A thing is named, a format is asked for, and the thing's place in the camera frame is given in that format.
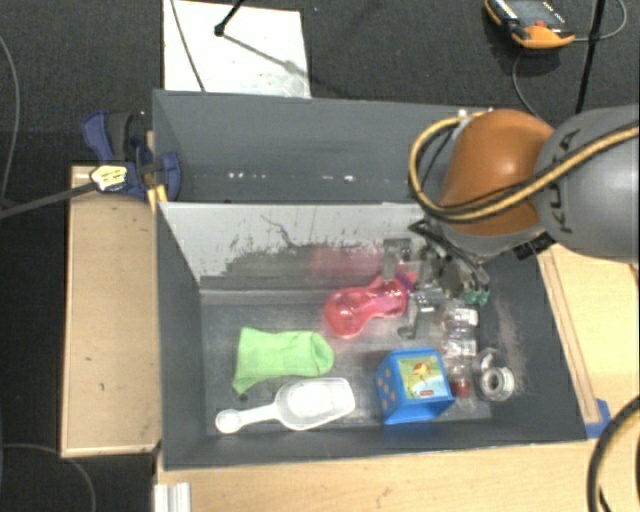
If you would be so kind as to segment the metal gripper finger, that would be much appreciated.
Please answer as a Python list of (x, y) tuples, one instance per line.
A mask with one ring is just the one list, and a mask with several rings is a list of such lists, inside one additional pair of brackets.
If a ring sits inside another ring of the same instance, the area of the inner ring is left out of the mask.
[(441, 300), (427, 292), (414, 292), (409, 299), (407, 323), (398, 329), (402, 339), (427, 339)]
[(416, 280), (416, 271), (411, 266), (412, 241), (409, 238), (392, 238), (383, 241), (382, 278), (390, 281), (397, 275), (409, 281)]

